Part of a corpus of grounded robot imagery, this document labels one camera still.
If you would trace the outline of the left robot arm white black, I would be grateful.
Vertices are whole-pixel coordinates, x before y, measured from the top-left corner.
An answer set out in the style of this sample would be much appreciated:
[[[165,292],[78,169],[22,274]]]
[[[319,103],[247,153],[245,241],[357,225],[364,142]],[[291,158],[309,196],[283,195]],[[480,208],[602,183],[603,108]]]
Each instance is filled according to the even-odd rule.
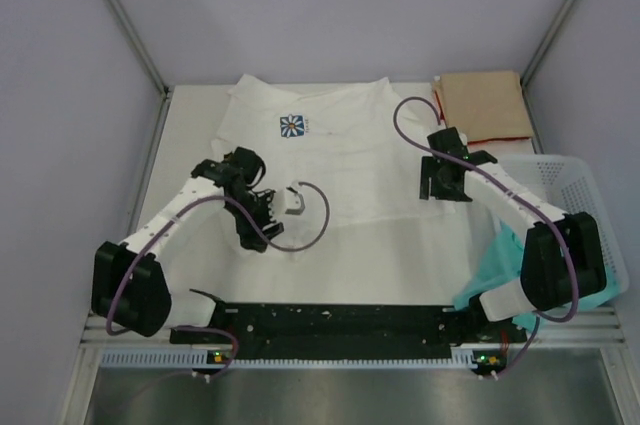
[[[175,197],[151,220],[119,243],[104,242],[94,256],[92,311],[105,318],[111,336],[134,332],[151,337],[164,327],[192,326],[205,341],[226,332],[227,319],[212,295],[175,285],[169,266],[211,217],[229,213],[240,246],[263,253],[283,232],[274,218],[272,190],[256,190],[264,161],[238,147],[220,161],[195,166]]]

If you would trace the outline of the white printed t shirt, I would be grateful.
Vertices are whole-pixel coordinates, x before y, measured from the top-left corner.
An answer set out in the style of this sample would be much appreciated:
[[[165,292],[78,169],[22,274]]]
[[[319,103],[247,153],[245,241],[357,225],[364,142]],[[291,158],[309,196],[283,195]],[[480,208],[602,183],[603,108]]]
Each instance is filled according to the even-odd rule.
[[[303,94],[245,75],[228,94],[214,155],[255,151],[267,168],[264,188],[314,186],[301,188],[305,211],[282,218],[282,248],[265,258],[295,263],[314,238],[326,244],[333,232],[454,214],[449,203],[419,197],[421,153],[394,128],[401,98],[388,79]]]

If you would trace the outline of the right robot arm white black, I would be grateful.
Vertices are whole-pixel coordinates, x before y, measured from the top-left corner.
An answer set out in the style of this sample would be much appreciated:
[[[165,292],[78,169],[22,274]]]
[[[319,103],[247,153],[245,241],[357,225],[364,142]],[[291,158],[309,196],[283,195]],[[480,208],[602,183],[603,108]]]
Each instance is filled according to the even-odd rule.
[[[539,198],[514,180],[490,153],[471,152],[456,128],[427,137],[430,154],[422,159],[426,197],[485,206],[523,246],[519,275],[491,285],[469,304],[469,333],[487,341],[506,319],[561,305],[607,286],[600,234],[587,212],[569,213]]]

